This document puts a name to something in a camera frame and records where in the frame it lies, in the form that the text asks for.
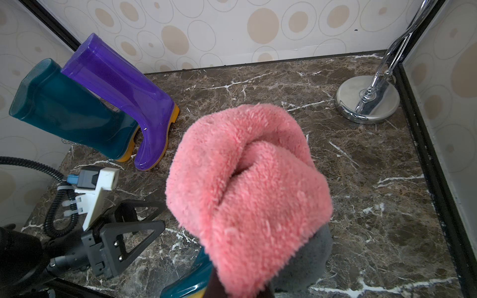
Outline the pink microfiber cloth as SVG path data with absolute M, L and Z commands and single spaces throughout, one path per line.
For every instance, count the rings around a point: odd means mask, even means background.
M 178 146 L 165 194 L 229 298 L 257 297 L 333 213 L 299 124 L 272 104 L 196 121 Z

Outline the teal rubber boot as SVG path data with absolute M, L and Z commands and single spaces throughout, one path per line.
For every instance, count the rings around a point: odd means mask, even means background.
M 202 298 L 206 292 L 213 265 L 201 248 L 190 270 L 162 290 L 160 298 Z
M 21 81 L 9 115 L 110 159 L 127 161 L 139 124 L 108 108 L 61 70 L 51 58 L 36 64 Z

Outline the purple rubber boot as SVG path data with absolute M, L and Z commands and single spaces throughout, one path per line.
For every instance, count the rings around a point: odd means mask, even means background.
M 143 142 L 135 156 L 140 171 L 152 169 L 165 155 L 170 125 L 180 108 L 141 71 L 91 34 L 64 65 L 62 73 L 131 116 Z

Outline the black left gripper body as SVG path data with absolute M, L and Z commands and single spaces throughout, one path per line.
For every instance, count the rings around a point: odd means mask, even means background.
M 106 279 L 119 276 L 165 231 L 165 222 L 155 219 L 165 209 L 164 202 L 124 200 L 85 232 L 77 229 L 48 241 L 47 274 L 60 277 L 90 268 Z

